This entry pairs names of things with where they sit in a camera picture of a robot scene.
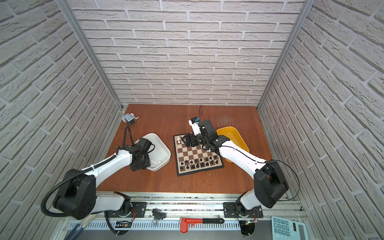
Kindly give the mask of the white plastic bin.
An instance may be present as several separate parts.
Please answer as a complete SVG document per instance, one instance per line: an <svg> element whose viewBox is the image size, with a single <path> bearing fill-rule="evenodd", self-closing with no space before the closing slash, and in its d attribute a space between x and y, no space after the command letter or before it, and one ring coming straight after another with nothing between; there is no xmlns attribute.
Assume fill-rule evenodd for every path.
<svg viewBox="0 0 384 240"><path fill-rule="evenodd" d="M171 152L158 135L149 133L143 136L143 138L149 140L153 144L149 148L148 153L148 159L151 165L146 167L146 169L152 172L156 172L170 161Z"/></svg>

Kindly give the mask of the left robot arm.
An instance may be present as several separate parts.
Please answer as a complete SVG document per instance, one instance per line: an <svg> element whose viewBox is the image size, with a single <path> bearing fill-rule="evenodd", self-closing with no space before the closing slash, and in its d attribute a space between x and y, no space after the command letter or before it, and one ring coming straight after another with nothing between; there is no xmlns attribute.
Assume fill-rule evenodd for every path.
<svg viewBox="0 0 384 240"><path fill-rule="evenodd" d="M132 211L129 196L118 192L101 194L97 192L97 187L127 166L133 172L147 169L151 166L149 153L154 149L151 141L141 138L132 146L117 147L112 156L95 165L82 170L69 170L64 183L58 187L53 207L77 220L105 211L115 211L120 216L129 215Z"/></svg>

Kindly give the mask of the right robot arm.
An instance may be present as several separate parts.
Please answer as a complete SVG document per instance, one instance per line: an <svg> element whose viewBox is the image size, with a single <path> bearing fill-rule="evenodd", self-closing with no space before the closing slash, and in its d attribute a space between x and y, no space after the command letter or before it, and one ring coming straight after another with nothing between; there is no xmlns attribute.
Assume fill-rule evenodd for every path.
<svg viewBox="0 0 384 240"><path fill-rule="evenodd" d="M271 209L289 190L286 177L277 161L258 158L237 146L224 135L218 135L209 120L194 117L189 120L193 132L182 137L187 147L202 146L204 150L216 153L230 160L254 180L254 189L238 198L245 210L258 206Z"/></svg>

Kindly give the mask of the folding chess board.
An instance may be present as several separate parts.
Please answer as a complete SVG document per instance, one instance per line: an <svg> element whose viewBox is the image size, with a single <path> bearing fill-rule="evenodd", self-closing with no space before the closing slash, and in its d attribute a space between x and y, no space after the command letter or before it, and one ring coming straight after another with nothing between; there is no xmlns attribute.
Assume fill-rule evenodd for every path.
<svg viewBox="0 0 384 240"><path fill-rule="evenodd" d="M173 136L178 177L224 168L223 159L216 153L202 149L201 145L187 147L183 135Z"/></svg>

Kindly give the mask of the yellow plastic bin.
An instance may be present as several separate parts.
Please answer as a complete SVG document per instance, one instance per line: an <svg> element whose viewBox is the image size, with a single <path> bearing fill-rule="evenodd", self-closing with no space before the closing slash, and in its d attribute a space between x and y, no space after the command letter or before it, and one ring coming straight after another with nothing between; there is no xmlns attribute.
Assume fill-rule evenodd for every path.
<svg viewBox="0 0 384 240"><path fill-rule="evenodd" d="M245 143L244 139L236 128L232 126L223 127L217 129L217 134L224 135L225 137L229 138L235 145L237 145L244 151L249 152L247 144Z"/></svg>

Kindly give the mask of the grey pencil sharpener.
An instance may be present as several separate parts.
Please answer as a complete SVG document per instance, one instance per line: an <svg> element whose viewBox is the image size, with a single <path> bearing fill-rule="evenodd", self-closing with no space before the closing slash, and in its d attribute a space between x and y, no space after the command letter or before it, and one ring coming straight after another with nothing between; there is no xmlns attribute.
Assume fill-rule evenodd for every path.
<svg viewBox="0 0 384 240"><path fill-rule="evenodd" d="M138 118L139 117L136 117L133 113L128 113L122 116L122 121L128 124L129 126L132 126L134 123L137 122Z"/></svg>

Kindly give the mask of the red black clamp tool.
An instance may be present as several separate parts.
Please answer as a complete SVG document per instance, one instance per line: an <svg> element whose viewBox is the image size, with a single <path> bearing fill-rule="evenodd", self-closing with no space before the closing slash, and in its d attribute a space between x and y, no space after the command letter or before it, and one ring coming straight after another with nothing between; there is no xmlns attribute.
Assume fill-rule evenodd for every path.
<svg viewBox="0 0 384 240"><path fill-rule="evenodd" d="M181 218L180 221L180 232L185 234L188 232L189 227L193 227L196 224L223 224L225 222L222 218L215 219L193 219L193 218Z"/></svg>

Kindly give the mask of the teal calculator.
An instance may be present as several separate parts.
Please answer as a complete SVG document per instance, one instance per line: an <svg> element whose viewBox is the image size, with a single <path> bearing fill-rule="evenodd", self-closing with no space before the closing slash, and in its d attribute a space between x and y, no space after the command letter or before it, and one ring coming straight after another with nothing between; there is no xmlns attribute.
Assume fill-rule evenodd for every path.
<svg viewBox="0 0 384 240"><path fill-rule="evenodd" d="M273 216L273 240L309 240L307 227L304 223Z"/></svg>

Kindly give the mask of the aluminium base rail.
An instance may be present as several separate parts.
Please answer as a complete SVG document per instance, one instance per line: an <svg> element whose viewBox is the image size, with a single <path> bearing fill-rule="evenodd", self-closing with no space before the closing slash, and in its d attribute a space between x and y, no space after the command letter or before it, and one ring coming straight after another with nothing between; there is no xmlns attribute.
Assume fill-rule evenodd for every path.
<svg viewBox="0 0 384 240"><path fill-rule="evenodd" d="M127 192L126 195L131 197L134 212L126 217L121 217L115 212L109 212L107 215L101 212L89 223L83 221L81 226L86 230L107 230L106 221L109 221L116 230L179 231L181 218L222 218L225 220L223 224L196 224L189 227L189 230L233 231L239 230L241 225L260 225L263 221L272 223L273 216L305 224L308 222L300 202L287 201L286 198L282 198L271 209L256 207L242 214L235 208L237 194ZM167 214L156 227L152 225L153 209Z"/></svg>

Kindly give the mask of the small black bracket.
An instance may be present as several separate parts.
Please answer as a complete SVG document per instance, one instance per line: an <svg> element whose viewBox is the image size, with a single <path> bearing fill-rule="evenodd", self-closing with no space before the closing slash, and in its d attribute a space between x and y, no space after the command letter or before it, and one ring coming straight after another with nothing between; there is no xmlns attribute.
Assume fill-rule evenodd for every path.
<svg viewBox="0 0 384 240"><path fill-rule="evenodd" d="M163 220L164 218L166 218L167 214L165 212L160 211L159 209L153 209L152 216L153 216L152 225L156 227L160 220Z"/></svg>

